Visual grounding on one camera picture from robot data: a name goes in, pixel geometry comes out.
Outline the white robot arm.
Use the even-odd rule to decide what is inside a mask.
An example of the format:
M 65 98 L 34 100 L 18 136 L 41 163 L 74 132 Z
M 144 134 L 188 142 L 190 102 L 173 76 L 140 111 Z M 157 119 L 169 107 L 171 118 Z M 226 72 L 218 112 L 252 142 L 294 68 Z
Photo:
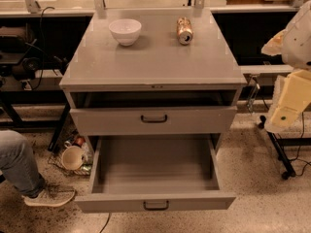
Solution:
M 304 3 L 285 29 L 261 49 L 265 55 L 278 55 L 294 69 L 278 76 L 274 84 L 272 105 L 264 128 L 279 133 L 289 128 L 311 104 L 311 2 Z

